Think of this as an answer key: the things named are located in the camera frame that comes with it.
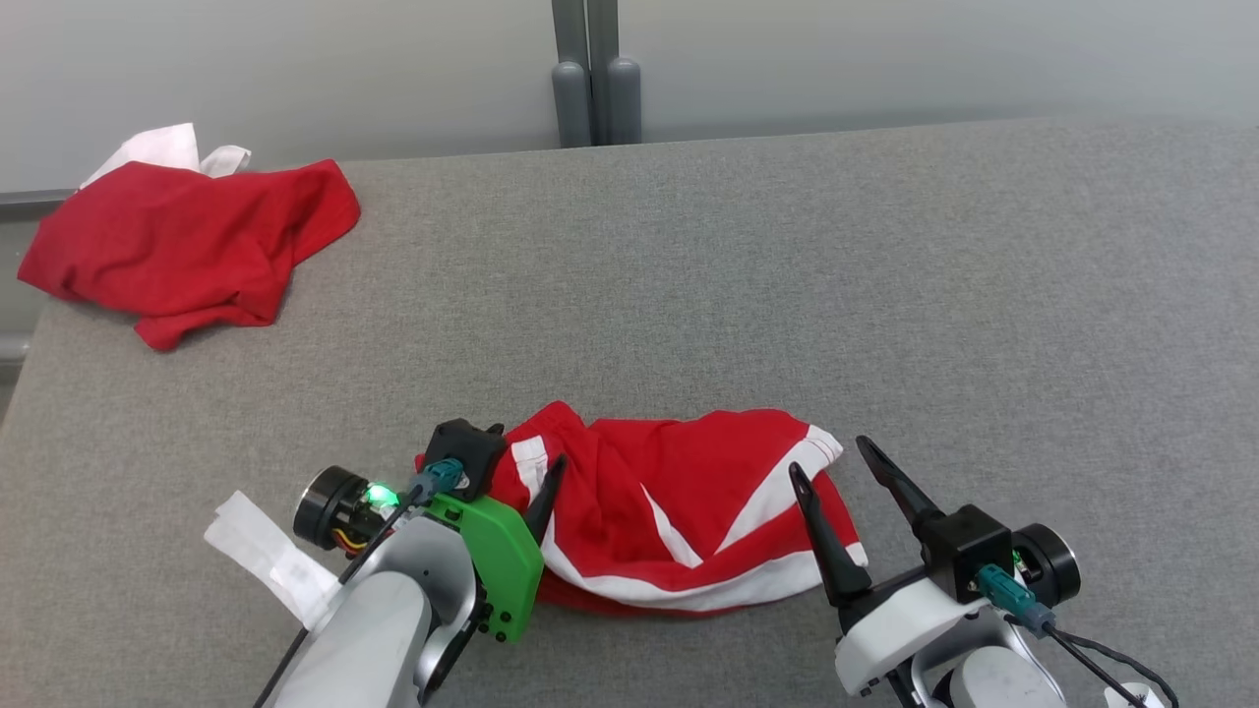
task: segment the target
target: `gray metal pole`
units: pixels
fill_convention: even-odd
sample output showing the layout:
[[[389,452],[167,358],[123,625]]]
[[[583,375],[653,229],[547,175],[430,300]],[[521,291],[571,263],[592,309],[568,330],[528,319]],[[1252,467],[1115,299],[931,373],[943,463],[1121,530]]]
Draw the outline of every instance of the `gray metal pole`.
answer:
[[[584,0],[551,0],[551,19],[555,23],[555,54],[559,55],[559,63],[551,69],[559,145],[584,147],[593,140]]]
[[[24,331],[0,331],[0,364],[21,364],[30,351],[30,335]]]
[[[612,105],[612,142],[642,142],[642,72],[633,59],[617,57],[608,64],[608,93]]]
[[[590,14],[590,132],[596,145],[611,145],[612,98],[608,66],[621,53],[617,0],[587,0]]]

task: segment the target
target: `gray table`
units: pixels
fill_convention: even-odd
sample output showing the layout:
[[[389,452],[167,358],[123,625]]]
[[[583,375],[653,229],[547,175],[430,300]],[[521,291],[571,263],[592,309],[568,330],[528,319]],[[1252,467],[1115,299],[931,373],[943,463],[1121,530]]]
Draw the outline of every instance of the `gray table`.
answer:
[[[155,354],[50,305],[0,432],[0,705],[246,705],[296,621],[206,545],[432,426],[786,408],[949,508],[1063,532],[1064,626],[1185,705],[1259,702],[1259,135],[996,122],[346,165],[279,321]],[[850,450],[876,578],[914,561]],[[336,558],[325,558],[336,567]],[[729,616],[541,608],[442,705],[842,705],[821,592]],[[1100,684],[1047,645],[1074,704]],[[1134,678],[1132,674],[1123,674]],[[879,692],[869,708],[894,705]]]

